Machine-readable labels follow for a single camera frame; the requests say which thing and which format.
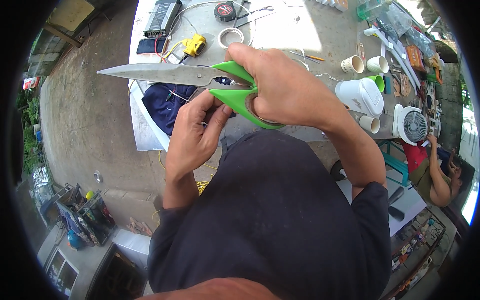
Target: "green scissor handle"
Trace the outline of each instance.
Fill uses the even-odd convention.
[[[214,65],[212,68],[238,76],[253,85],[251,90],[210,90],[210,93],[218,98],[218,100],[227,104],[247,120],[262,128],[279,129],[285,126],[283,124],[263,120],[252,113],[252,110],[250,109],[251,102],[258,96],[258,88],[253,77],[248,74],[242,66],[234,61],[227,61]]]

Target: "shirt sleeve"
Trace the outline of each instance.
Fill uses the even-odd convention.
[[[369,183],[351,206],[363,239],[370,284],[367,299],[381,296],[392,273],[388,206],[388,191],[377,182]]]
[[[150,283],[158,282],[163,263],[189,210],[190,207],[160,210],[160,226],[155,230],[150,240],[147,259],[148,280]],[[151,284],[151,288],[153,292],[156,292],[154,285]]]

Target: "red wire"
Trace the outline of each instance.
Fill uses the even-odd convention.
[[[163,58],[163,57],[156,51],[156,42],[158,41],[158,38],[159,38],[159,37],[160,37],[160,36],[157,36],[156,39],[155,39],[155,54],[158,55],[158,57],[161,57],[162,60],[163,60],[165,63],[167,63],[167,61],[165,60],[165,58]]]

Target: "black hair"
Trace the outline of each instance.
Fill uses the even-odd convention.
[[[473,168],[469,168],[467,164],[460,163],[460,168],[462,169],[462,173],[460,174],[460,180],[462,181],[462,185],[458,189],[458,193],[461,193],[470,186],[470,183],[473,179],[473,174],[475,170]]]

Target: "window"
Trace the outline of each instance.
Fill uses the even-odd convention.
[[[65,259],[63,253],[57,248],[53,253],[47,275],[57,290],[66,296],[70,296],[78,270]]]

